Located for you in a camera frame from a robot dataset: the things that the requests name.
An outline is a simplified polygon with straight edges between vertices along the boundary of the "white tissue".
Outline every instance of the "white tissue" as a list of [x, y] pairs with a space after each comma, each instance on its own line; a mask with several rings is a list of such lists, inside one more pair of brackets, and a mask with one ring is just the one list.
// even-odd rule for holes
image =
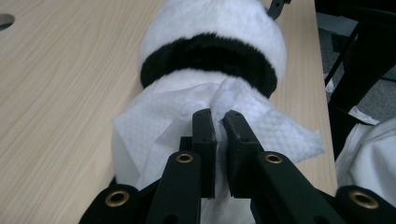
[[[162, 78], [153, 86], [161, 86]], [[182, 90], [158, 91], [148, 87], [121, 115], [113, 120], [115, 131], [133, 166], [116, 164], [116, 169], [135, 167], [137, 179], [117, 172], [118, 181], [142, 189], [161, 177], [168, 157], [178, 151], [181, 136], [191, 136], [192, 114], [210, 108], [218, 140], [215, 200], [203, 200], [202, 223], [253, 223], [248, 200], [230, 199], [225, 178], [227, 137], [221, 126], [230, 110], [242, 113], [265, 150], [277, 151], [298, 162], [324, 152], [318, 131], [308, 131], [277, 111], [243, 79], [227, 77]], [[113, 148], [115, 161], [125, 152]]]

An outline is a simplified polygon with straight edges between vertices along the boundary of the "textured white cloth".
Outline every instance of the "textured white cloth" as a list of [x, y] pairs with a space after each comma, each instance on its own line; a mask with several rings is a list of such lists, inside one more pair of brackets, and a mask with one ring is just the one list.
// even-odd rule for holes
[[[225, 113], [230, 110], [242, 113], [265, 150], [281, 152], [294, 162], [324, 152], [320, 134], [306, 130], [277, 111], [243, 79], [205, 73], [206, 82], [199, 84], [200, 73], [177, 71], [163, 77], [113, 120], [117, 139], [121, 141], [113, 145], [117, 180], [142, 189], [160, 178], [168, 157], [178, 151], [180, 137], [191, 136], [192, 114], [210, 108], [218, 140], [217, 198], [203, 200], [201, 221], [253, 223], [249, 201], [229, 196], [225, 178], [227, 136], [220, 122]], [[180, 81], [188, 76], [195, 77], [193, 85]]]
[[357, 124], [337, 158], [338, 185], [370, 189], [396, 206], [396, 118]]

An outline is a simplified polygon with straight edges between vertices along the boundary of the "gray floor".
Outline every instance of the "gray floor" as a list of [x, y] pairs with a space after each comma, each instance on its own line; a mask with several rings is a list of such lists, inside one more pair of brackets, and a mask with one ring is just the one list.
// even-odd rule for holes
[[[332, 34], [348, 35], [355, 24], [353, 21], [343, 21], [339, 20], [339, 18], [333, 19], [318, 15], [318, 33], [322, 52], [323, 73], [329, 73], [338, 57], [338, 53], [332, 50]], [[335, 87], [343, 74], [343, 66], [340, 65], [333, 77]], [[386, 73], [384, 77], [396, 79], [396, 67]], [[396, 117], [396, 83], [379, 80], [357, 105], [357, 108], [361, 112], [380, 121]]]

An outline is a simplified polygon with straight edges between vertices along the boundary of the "stuffed toy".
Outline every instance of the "stuffed toy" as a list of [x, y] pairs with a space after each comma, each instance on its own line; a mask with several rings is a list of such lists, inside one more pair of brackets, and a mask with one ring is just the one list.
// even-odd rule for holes
[[294, 162], [324, 151], [318, 132], [268, 101], [286, 60], [281, 31], [259, 0], [165, 0], [141, 41], [145, 89], [113, 120], [117, 182], [143, 189], [160, 178], [180, 137], [191, 136], [192, 113], [210, 108], [218, 140], [216, 198], [202, 200], [201, 222], [254, 223], [249, 201], [228, 191], [224, 114], [241, 112], [265, 149]]

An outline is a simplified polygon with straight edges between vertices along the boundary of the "wooden table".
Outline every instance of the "wooden table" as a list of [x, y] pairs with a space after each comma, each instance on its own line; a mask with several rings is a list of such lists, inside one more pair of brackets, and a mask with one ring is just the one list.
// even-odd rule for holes
[[[77, 223], [108, 185], [111, 119], [142, 90], [137, 48], [160, 5], [0, 1], [0, 13], [16, 19], [0, 31], [0, 223]], [[271, 100], [306, 128], [320, 129], [328, 152], [298, 167], [315, 187], [334, 193], [314, 1], [292, 1], [278, 22], [289, 67]]]

